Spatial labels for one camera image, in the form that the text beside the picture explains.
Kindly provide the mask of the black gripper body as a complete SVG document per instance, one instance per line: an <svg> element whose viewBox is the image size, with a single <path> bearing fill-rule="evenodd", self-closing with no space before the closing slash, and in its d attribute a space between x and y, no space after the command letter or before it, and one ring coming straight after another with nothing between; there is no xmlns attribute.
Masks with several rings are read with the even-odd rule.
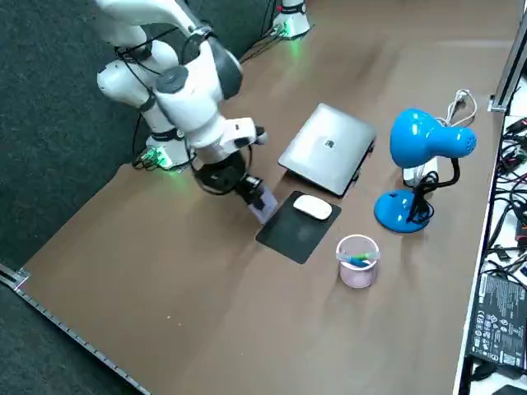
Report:
<svg viewBox="0 0 527 395"><path fill-rule="evenodd" d="M245 202L262 202L263 180L249 173L243 157L227 157L215 164L193 170L194 178L208 193L223 196L237 193Z"/></svg>

